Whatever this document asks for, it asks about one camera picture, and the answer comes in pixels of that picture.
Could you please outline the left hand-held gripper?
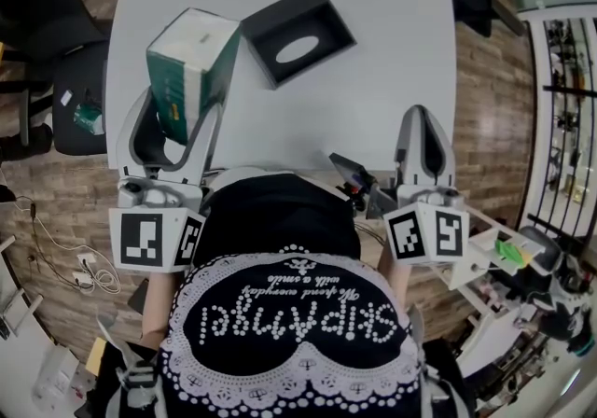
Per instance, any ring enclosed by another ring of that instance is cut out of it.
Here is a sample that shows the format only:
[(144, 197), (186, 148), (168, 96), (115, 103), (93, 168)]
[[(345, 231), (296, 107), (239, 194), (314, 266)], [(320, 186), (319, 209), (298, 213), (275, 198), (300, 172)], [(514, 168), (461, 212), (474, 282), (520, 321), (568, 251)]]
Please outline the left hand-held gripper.
[(150, 88), (134, 102), (120, 130), (116, 157), (121, 179), (118, 205), (109, 210), (114, 265), (137, 272), (182, 272), (195, 257), (206, 218), (200, 214), (199, 185), (210, 168), (223, 116), (213, 104), (196, 123), (174, 172), (175, 181), (157, 176), (169, 164)]

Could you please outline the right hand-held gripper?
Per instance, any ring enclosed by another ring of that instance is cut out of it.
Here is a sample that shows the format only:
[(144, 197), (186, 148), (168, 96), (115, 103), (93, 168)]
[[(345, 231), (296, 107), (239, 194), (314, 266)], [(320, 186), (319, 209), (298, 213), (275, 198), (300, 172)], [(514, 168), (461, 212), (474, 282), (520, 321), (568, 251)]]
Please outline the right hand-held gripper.
[(455, 186), (453, 150), (427, 108), (414, 105), (404, 114), (395, 163), (402, 184), (418, 185), (421, 178), (430, 176), (435, 186), (396, 189), (397, 208), (383, 216), (394, 260), (418, 265), (465, 258), (470, 215), (464, 197), (445, 188)]

